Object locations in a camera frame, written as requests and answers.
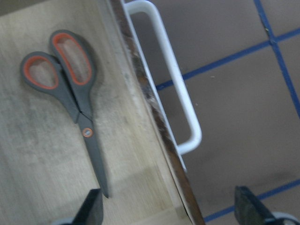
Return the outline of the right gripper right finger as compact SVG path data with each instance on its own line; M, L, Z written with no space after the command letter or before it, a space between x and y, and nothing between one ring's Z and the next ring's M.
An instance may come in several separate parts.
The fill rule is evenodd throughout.
M274 216L246 186L236 186L234 215L239 225L271 225Z

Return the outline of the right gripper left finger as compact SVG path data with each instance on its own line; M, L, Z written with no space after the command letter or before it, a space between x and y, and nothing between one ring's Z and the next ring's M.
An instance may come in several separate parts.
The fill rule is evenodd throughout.
M91 189L71 222L72 225L101 225L104 220L102 191Z

